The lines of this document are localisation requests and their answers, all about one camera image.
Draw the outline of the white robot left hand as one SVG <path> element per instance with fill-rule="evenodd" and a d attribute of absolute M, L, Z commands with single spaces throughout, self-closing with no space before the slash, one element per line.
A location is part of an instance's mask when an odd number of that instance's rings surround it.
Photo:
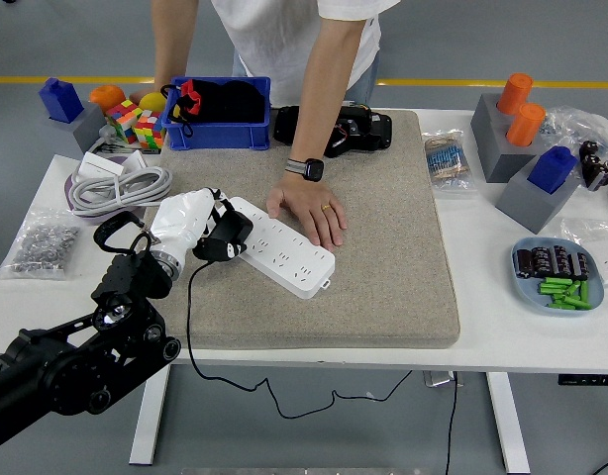
<path fill-rule="evenodd" d="M 188 252 L 206 261 L 228 261 L 247 249 L 252 221 L 219 189 L 202 188 L 164 199 L 152 222 L 154 258 L 179 273 Z"/>

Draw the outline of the person's left hand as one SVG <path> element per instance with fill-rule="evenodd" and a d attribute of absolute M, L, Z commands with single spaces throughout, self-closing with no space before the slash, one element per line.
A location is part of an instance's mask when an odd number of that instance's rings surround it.
<path fill-rule="evenodd" d="M 344 243 L 344 231 L 348 228 L 345 209 L 323 181 L 307 181 L 299 174 L 285 171 L 269 191 L 266 209 L 273 219 L 282 209 L 288 209 L 314 245 L 332 251 Z"/>

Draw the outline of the person's right hand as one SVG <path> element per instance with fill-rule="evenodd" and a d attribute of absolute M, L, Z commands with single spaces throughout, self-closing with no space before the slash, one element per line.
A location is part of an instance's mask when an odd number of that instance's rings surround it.
<path fill-rule="evenodd" d="M 139 104 L 146 95 L 155 93 L 159 94 L 160 89 L 167 84 L 171 83 L 172 76 L 167 78 L 155 79 L 152 83 L 142 85 L 139 89 L 131 92 L 128 98 L 135 104 Z"/>

